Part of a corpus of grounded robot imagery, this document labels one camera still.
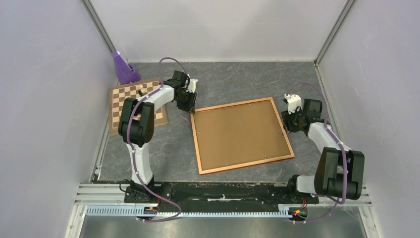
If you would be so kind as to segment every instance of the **white panel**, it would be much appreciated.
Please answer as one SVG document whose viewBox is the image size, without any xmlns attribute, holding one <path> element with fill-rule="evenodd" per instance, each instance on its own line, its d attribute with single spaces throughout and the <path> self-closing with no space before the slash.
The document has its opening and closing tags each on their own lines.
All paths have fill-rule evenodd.
<svg viewBox="0 0 420 238">
<path fill-rule="evenodd" d="M 93 0 L 129 61 L 313 60 L 346 0 Z"/>
<path fill-rule="evenodd" d="M 419 237 L 420 1 L 359 0 L 320 65 L 385 238 Z"/>
<path fill-rule="evenodd" d="M 79 0 L 3 0 L 0 19 L 0 237 L 61 238 L 92 173 L 112 56 Z"/>
</svg>

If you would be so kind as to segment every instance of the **purple container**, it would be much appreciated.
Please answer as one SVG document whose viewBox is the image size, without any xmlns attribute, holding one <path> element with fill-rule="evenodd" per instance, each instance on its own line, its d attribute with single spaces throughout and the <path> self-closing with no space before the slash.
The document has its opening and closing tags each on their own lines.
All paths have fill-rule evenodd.
<svg viewBox="0 0 420 238">
<path fill-rule="evenodd" d="M 115 72 L 121 84 L 140 81 L 141 78 L 136 69 L 131 64 L 127 64 L 118 51 L 112 52 L 112 57 L 114 58 Z"/>
</svg>

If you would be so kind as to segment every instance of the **chessboard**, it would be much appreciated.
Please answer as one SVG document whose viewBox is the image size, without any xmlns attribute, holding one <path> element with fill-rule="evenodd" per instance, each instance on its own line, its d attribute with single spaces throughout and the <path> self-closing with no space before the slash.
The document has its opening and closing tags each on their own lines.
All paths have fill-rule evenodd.
<svg viewBox="0 0 420 238">
<path fill-rule="evenodd" d="M 139 92 L 141 92 L 144 96 L 157 89 L 159 84 L 160 79 L 157 78 L 112 87 L 109 90 L 109 133 L 118 133 L 119 118 L 126 98 L 138 98 L 140 97 Z M 139 120 L 140 115 L 135 116 L 134 119 Z M 168 115 L 166 113 L 166 105 L 163 105 L 155 113 L 155 125 L 163 125 L 167 122 Z"/>
</svg>

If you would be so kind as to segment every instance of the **gray floor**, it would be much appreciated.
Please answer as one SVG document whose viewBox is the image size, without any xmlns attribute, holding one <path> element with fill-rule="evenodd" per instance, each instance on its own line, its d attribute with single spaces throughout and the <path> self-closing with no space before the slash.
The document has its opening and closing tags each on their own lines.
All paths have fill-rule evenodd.
<svg viewBox="0 0 420 238">
<path fill-rule="evenodd" d="M 133 65 L 143 79 L 158 77 L 157 63 Z M 296 82 L 319 86 L 311 62 L 205 62 L 186 63 L 192 78 L 199 79 L 196 108 L 250 99 L 273 97 L 279 112 L 287 109 L 283 94 Z M 163 64 L 164 78 L 180 70 L 176 63 Z M 302 98 L 319 99 L 308 86 L 293 93 Z M 190 117 L 167 104 L 169 123 L 157 126 L 150 143 L 151 168 L 157 181 L 254 181 L 286 182 L 292 175 L 313 175 L 320 152 L 303 132 L 289 134 L 295 158 L 210 175 L 199 175 Z M 131 164 L 127 147 L 119 135 L 109 137 L 100 180 L 130 179 Z"/>
<path fill-rule="evenodd" d="M 309 219 L 327 208 L 309 208 Z M 81 238 L 366 238 L 358 208 L 341 207 L 331 217 L 293 225 L 282 218 L 179 218 L 155 224 L 134 217 L 87 216 Z"/>
</svg>

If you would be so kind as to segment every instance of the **robotic arm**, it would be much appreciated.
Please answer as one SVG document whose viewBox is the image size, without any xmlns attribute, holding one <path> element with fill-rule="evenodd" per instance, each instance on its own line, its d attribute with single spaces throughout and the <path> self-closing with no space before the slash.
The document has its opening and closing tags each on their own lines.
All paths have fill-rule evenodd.
<svg viewBox="0 0 420 238">
<path fill-rule="evenodd" d="M 156 92 L 151 96 L 142 96 L 140 93 L 141 96 L 139 98 L 127 98 L 124 101 L 118 126 L 118 134 L 121 135 L 124 142 L 127 143 L 126 135 L 130 115 L 138 101 L 146 98 L 135 112 L 135 116 L 141 115 L 140 120 L 133 119 L 130 129 L 130 141 L 134 145 L 137 170 L 140 178 L 145 184 L 150 184 L 153 180 L 153 173 L 150 169 L 149 162 L 149 141 L 152 139 L 155 130 L 155 111 L 168 102 L 176 101 L 176 105 L 179 109 L 193 114 L 197 96 L 197 93 L 195 92 L 196 83 L 196 79 L 190 79 L 187 74 L 175 71 L 172 79 L 164 81 L 163 85 L 156 89 L 160 92 Z M 129 151 L 132 150 L 129 144 L 127 144 L 127 148 Z M 133 190 L 143 190 L 143 187 L 135 174 L 132 156 L 132 153 L 130 153 L 133 171 L 130 186 Z"/>
<path fill-rule="evenodd" d="M 321 119 L 322 102 L 319 100 L 302 100 L 298 95 L 284 95 L 288 110 L 281 113 L 283 124 L 288 132 L 303 131 L 322 153 L 314 176 L 293 176 L 288 186 L 301 193 L 310 193 L 342 197 L 344 175 L 347 174 L 346 198 L 357 200 L 362 193 L 365 156 L 360 151 L 353 151 L 344 145 L 332 132 L 331 126 Z M 338 172 L 343 166 L 341 148 L 347 157 L 347 172 Z"/>
</svg>

